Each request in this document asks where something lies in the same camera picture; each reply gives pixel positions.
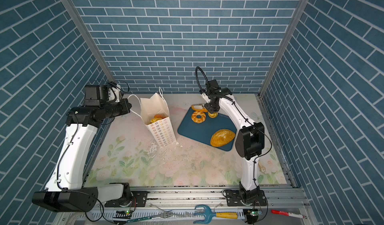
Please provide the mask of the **long croissant bread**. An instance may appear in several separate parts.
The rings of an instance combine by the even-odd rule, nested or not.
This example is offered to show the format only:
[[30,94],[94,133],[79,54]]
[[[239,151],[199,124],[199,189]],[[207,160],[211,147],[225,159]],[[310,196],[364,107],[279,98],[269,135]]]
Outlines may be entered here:
[[208,112],[208,110],[204,107],[203,104],[195,104],[195,105],[192,105],[191,108],[194,111],[200,111],[200,112],[204,112],[204,113]]

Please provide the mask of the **small round muffin bread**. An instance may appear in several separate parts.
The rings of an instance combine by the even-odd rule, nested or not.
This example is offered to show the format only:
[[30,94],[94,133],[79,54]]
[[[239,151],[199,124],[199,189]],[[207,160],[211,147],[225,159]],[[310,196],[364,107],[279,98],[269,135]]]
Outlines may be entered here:
[[210,118],[216,118],[218,116],[218,113],[217,112],[215,112],[215,113],[208,113],[208,116]]

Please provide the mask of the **ring donut bread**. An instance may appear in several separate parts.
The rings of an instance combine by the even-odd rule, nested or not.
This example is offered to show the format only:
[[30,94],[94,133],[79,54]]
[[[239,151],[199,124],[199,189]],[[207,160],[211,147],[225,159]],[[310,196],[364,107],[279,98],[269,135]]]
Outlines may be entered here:
[[202,112],[202,111],[195,111],[191,115],[191,119],[194,123],[201,124],[201,123],[205,122],[206,114],[205,114],[205,112]]

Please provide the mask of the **large sesame bread loaf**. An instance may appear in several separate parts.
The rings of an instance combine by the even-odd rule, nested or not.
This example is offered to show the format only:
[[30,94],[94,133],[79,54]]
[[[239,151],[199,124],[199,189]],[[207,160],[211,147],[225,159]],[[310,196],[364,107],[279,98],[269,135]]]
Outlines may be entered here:
[[213,147],[222,147],[234,140],[236,134],[228,129],[221,129],[213,134],[210,144]]

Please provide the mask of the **white paper bag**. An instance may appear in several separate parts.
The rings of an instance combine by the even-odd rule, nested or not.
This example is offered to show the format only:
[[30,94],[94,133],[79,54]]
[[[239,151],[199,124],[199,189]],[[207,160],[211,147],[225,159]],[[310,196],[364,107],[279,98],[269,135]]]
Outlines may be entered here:
[[139,98],[137,95],[129,95],[136,97],[140,105],[140,113],[137,113],[131,107],[131,112],[139,116],[153,135],[157,144],[161,147],[176,144],[176,136],[173,130],[170,110],[164,98],[163,90],[159,87],[159,91],[155,92],[150,98]]

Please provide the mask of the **triangular toast slice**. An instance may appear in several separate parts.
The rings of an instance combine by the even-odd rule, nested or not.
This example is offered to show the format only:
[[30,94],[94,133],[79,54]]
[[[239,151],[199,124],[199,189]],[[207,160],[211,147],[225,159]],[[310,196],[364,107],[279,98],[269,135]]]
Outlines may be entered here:
[[152,123],[155,123],[155,122],[160,121],[160,120],[162,120],[162,119],[160,119],[160,118],[153,118],[153,119],[150,120],[150,123],[152,124]]

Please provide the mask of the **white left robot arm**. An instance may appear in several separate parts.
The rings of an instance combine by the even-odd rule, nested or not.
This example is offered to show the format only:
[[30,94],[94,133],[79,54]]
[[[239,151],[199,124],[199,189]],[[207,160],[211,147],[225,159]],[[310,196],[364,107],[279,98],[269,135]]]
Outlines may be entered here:
[[84,167],[91,143],[105,119],[126,115],[131,104],[126,98],[102,106],[74,107],[67,114],[65,140],[56,168],[43,191],[35,192],[33,204],[52,212],[89,212],[97,202],[132,204],[129,184],[83,187]]

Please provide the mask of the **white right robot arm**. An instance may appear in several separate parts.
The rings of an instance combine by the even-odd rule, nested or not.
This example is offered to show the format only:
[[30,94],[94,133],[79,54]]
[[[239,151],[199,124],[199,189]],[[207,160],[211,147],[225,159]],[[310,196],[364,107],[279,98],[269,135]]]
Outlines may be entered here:
[[265,148],[265,127],[255,122],[238,105],[228,88],[221,88],[216,80],[206,82],[206,90],[201,90],[206,101],[204,107],[209,112],[223,110],[237,129],[235,148],[242,158],[242,177],[239,196],[245,205],[267,205],[267,199],[258,181],[258,162]]

